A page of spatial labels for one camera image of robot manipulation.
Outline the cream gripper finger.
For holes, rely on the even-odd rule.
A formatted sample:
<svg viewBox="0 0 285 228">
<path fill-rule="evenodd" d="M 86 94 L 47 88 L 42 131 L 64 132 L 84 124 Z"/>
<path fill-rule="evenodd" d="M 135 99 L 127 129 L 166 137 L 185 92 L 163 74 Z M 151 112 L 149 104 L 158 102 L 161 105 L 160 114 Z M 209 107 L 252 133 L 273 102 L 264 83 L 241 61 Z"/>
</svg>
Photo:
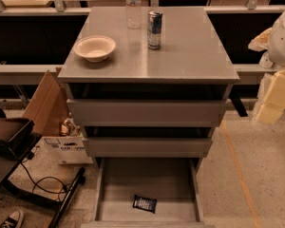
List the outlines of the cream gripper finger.
<svg viewBox="0 0 285 228">
<path fill-rule="evenodd" d="M 274 124 L 285 111 L 285 69 L 261 80 L 255 105 L 255 121 Z"/>
</svg>

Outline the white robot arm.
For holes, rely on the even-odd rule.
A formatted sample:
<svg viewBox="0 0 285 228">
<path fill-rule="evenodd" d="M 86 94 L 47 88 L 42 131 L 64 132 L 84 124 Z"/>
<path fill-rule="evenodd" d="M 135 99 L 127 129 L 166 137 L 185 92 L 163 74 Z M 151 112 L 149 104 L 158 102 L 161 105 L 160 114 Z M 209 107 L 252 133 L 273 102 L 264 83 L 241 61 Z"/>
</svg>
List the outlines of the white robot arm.
<svg viewBox="0 0 285 228">
<path fill-rule="evenodd" d="M 271 28 L 265 29 L 249 43 L 248 49 L 265 50 L 266 61 L 282 67 L 274 75 L 263 77 L 254 109 L 255 122 L 274 124 L 285 111 L 285 10 Z"/>
</svg>

